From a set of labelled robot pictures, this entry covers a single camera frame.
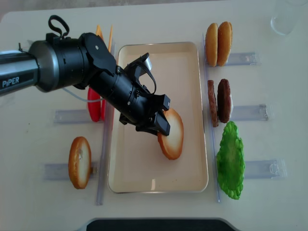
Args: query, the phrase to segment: white table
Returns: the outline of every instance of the white table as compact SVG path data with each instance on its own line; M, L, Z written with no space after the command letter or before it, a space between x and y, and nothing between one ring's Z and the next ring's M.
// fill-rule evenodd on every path
M5 15L0 50L44 39L52 14L68 23L73 38L94 32L97 24L108 37L112 23L116 52L126 44L177 41L192 41L202 51L202 33L210 23L232 22L232 51L261 54L258 76L275 113L270 123L273 133L263 138L250 140L253 131L240 127L245 159L284 158L288 177L245 180L240 200L223 195L218 204L208 150L209 184L202 193L114 194L106 186L104 205L95 206L97 180L76 190L69 181L43 181L41 166L66 163L73 138L81 135L98 160L103 125L54 125L53 110L84 109L85 103L63 90L45 94L32 87L17 92L11 105L0 108L0 230L77 230L96 218L218 218L240 230L307 230L308 11L289 36L280 37L270 28L273 6L272 1L232 0ZM86 91L71 89L86 97ZM264 147L264 152L254 151L254 145Z

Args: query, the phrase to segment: tray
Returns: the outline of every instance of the tray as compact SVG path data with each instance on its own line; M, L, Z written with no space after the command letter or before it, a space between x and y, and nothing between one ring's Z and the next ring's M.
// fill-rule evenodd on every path
M122 125L115 110L108 185L116 193L201 192L207 186L208 171L197 47L191 42L125 46L118 64L125 67L147 52L159 86L156 94L166 94L170 107L182 118L182 154L178 160L168 160L156 136ZM153 92L148 76L140 81Z

